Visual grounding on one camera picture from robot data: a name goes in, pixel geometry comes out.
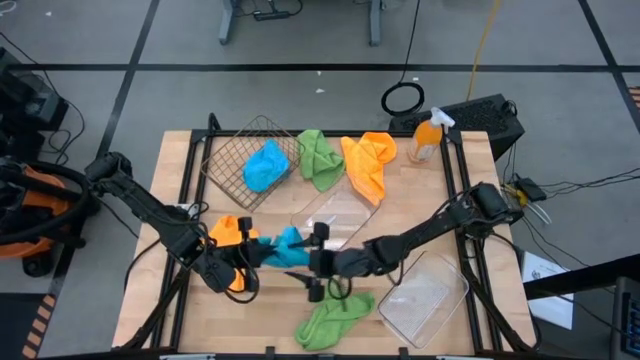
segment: metal wire basket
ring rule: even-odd
[[[287,156],[289,168],[267,190],[257,193],[245,184],[243,170],[269,139]],[[298,139],[260,115],[216,150],[202,164],[202,172],[234,202],[252,212],[300,165],[301,146]]]

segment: blue cloth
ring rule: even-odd
[[[274,140],[251,155],[244,167],[244,182],[251,191],[263,192],[289,168],[289,159]]]
[[[258,241],[262,244],[275,246],[276,253],[264,260],[263,264],[279,268],[309,266],[309,253],[304,248],[289,249],[290,244],[302,242],[302,236],[300,236],[298,229],[293,226],[286,227],[282,235],[276,236],[273,243],[271,243],[271,238],[266,236],[260,236]]]

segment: wooden table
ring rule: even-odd
[[[151,193],[160,201],[171,204],[178,199],[180,183],[190,138],[189,131],[168,131],[162,147],[151,185]],[[471,184],[480,181],[498,185],[498,177],[484,132],[463,133],[464,150],[468,162]],[[225,142],[225,138],[214,139],[213,151]],[[409,162],[406,149],[410,138],[397,138],[398,155],[384,167],[386,197],[370,221],[349,241],[347,246],[359,246],[363,240],[383,234],[401,233],[430,217],[435,209],[447,199],[446,183],[439,150],[433,160],[424,165]],[[329,138],[334,149],[341,152],[338,138]],[[453,147],[450,150],[456,187],[461,189],[458,166]],[[194,171],[191,186],[195,188],[198,171]],[[318,192],[310,181],[304,181],[299,171],[281,184],[255,212],[249,214],[236,205],[213,183],[207,180],[204,200],[211,208],[201,220],[210,227],[223,215],[253,217],[253,224],[261,235],[279,234],[290,225],[291,215],[302,210]],[[506,225],[496,232],[511,237]],[[137,252],[153,242],[157,233],[143,225],[138,240]],[[455,239],[452,232],[445,234],[422,249],[435,252],[449,262],[458,264]],[[420,251],[414,251],[415,259]],[[489,238],[485,253],[491,279],[493,296],[511,326],[525,342],[532,345],[535,335],[527,307],[516,256],[510,246],[500,240]],[[144,256],[131,272],[129,286],[124,296],[118,327],[113,344],[126,342],[146,319],[156,304],[160,291],[166,260],[166,251],[158,246]],[[277,353],[304,353],[295,342],[296,327],[308,319],[315,304],[306,301],[306,290],[302,284],[282,274],[281,269],[263,267],[259,270],[261,290],[257,299],[248,305],[231,302],[223,294],[215,294],[207,288],[199,276],[192,276],[184,314],[184,325],[179,350],[182,352],[216,353],[264,353],[265,347],[275,346]],[[371,291],[379,301],[390,289],[386,277],[354,279],[355,291]],[[486,325],[486,313],[476,299],[478,316],[482,325],[485,348],[490,349],[490,335]],[[473,346],[469,330],[469,319],[464,301],[450,320],[442,327],[429,346],[411,354],[472,354]],[[174,309],[167,312],[163,331],[163,345],[169,343],[170,327]],[[326,352],[337,354],[397,354],[398,348],[406,346],[382,322],[374,311]]]

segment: clear plastic container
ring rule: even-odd
[[[298,228],[303,238],[313,232],[314,223],[329,225],[330,237],[324,244],[325,249],[338,250],[360,230],[378,207],[355,191],[349,178],[343,176],[331,189],[294,214],[291,225]]]
[[[422,349],[469,291],[467,280],[442,256],[423,252],[378,305],[384,323],[404,342]]]

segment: orange towel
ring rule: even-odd
[[[396,157],[395,141],[387,133],[365,133],[356,143],[343,137],[340,140],[351,184],[374,206],[384,198],[384,164]]]
[[[218,246],[239,244],[242,242],[242,233],[238,229],[238,217],[231,215],[221,217],[216,226],[209,231],[209,236],[216,239]],[[257,230],[249,230],[249,237],[257,238],[258,236]],[[244,276],[240,273],[240,270],[236,269],[236,279],[231,283],[229,289],[233,291],[244,290]]]

